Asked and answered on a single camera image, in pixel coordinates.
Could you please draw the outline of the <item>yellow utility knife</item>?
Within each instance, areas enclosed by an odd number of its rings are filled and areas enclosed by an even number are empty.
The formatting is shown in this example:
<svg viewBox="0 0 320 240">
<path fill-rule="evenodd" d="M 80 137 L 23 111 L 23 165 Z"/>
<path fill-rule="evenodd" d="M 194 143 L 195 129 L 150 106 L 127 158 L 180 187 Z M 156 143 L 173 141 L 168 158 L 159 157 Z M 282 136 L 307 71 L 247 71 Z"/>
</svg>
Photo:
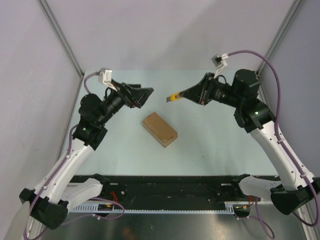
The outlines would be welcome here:
<svg viewBox="0 0 320 240">
<path fill-rule="evenodd" d="M 183 98 L 182 92 L 176 92 L 166 98 L 166 103 L 174 102 L 174 101 L 180 100 L 182 98 Z"/>
</svg>

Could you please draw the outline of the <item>brown cardboard express box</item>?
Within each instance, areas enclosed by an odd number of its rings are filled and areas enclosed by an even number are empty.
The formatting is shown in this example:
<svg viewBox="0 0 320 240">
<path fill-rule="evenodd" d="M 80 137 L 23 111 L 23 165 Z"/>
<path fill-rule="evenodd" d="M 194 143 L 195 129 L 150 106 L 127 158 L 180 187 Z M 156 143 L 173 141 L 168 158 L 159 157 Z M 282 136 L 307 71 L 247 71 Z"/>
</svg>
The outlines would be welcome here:
<svg viewBox="0 0 320 240">
<path fill-rule="evenodd" d="M 142 125 L 164 148 L 178 138 L 178 132 L 156 112 L 146 117 Z"/>
</svg>

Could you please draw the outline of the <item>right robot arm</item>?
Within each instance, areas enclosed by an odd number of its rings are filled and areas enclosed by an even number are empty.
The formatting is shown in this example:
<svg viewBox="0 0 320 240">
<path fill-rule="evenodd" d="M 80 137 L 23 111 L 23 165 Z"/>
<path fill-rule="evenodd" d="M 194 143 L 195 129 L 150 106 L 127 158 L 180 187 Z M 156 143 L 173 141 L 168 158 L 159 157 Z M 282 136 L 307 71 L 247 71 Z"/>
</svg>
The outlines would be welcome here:
<svg viewBox="0 0 320 240">
<path fill-rule="evenodd" d="M 237 70 L 232 84 L 222 83 L 214 73 L 208 72 L 199 83 L 183 90 L 180 96 L 202 106 L 217 101 L 235 108 L 236 123 L 261 146 L 279 180 L 242 174 L 232 181 L 231 196 L 237 201 L 248 195 L 269 200 L 282 214 L 290 215 L 311 201 L 314 195 L 282 146 L 285 138 L 275 132 L 274 114 L 258 99 L 259 86 L 258 76 L 252 70 Z"/>
</svg>

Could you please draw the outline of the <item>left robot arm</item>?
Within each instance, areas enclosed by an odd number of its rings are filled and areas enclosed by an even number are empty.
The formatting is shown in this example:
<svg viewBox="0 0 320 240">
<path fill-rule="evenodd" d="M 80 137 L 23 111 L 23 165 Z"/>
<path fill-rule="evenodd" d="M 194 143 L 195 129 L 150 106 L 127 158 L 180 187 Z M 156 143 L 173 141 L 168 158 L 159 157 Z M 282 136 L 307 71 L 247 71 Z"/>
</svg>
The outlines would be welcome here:
<svg viewBox="0 0 320 240">
<path fill-rule="evenodd" d="M 82 203 L 98 198 L 105 200 L 111 188 L 95 176 L 75 187 L 69 182 L 83 162 L 98 148 L 107 134 L 105 124 L 124 106 L 142 108 L 152 87 L 111 82 L 111 92 L 103 99 L 86 94 L 80 101 L 79 123 L 70 130 L 68 148 L 51 171 L 33 189 L 23 189 L 22 203 L 30 203 L 30 216 L 51 230 L 63 224 L 68 213 Z"/>
</svg>

